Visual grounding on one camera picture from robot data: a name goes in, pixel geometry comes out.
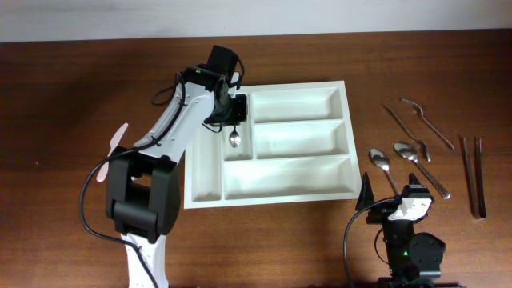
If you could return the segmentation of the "large metal spoon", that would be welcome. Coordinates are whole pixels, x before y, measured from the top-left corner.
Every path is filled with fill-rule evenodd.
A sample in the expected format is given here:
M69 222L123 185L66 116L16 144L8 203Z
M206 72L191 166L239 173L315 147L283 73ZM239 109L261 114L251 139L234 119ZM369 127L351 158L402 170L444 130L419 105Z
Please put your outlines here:
M377 148L371 148L369 156L372 163L383 170L396 195L400 195L398 187L390 174L390 158Z
M397 154L415 164L444 199L450 198L450 192L420 163L418 153L412 145L404 142L396 142L394 144L394 150Z

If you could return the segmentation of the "small metal teaspoon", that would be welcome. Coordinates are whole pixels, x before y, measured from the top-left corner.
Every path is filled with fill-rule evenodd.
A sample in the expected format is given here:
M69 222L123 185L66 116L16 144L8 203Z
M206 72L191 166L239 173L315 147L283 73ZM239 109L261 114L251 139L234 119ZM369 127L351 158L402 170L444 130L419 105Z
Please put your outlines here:
M239 147L241 144L241 140L242 139L241 139L239 132L237 131L237 127L233 126L233 130L231 131L231 133L229 135L230 146L233 148Z

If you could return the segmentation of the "pink plastic knife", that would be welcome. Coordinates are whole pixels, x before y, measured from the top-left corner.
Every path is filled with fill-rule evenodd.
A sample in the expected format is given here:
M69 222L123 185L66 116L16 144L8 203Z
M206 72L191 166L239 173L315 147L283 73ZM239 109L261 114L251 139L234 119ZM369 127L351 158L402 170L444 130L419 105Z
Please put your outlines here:
M128 126L129 126L129 124L127 122L123 123L118 128L118 130L114 133L114 135L112 136L112 138L110 140L110 151L107 154L108 157L112 155L112 153L114 152L115 148L120 143L120 141L121 141L124 133L126 132ZM108 169L109 169L109 162L106 162L106 163L104 163L101 166L99 172L96 175L96 181L97 182L104 182L105 181L106 176L108 175Z

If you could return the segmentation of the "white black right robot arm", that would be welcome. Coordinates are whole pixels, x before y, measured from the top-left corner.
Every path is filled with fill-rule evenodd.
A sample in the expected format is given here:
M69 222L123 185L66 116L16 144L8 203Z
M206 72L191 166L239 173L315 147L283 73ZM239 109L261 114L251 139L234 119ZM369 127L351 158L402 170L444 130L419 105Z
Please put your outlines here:
M446 244L434 235L414 231L414 225L428 216L434 198L414 174L399 195L375 200L367 174L356 204L357 212L366 212L366 223L382 227L386 245L388 277L377 280L377 287L435 287L441 277Z

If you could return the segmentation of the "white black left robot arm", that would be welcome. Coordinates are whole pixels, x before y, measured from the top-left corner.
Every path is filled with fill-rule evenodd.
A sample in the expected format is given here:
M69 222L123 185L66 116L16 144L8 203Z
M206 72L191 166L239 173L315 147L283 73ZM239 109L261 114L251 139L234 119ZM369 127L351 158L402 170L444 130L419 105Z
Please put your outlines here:
M237 94L242 60L214 46L207 62L176 76L164 114L132 149L116 147L107 175L106 215L124 242L131 287L167 287L166 236L180 210L178 162L196 130L219 133L247 119L247 100Z

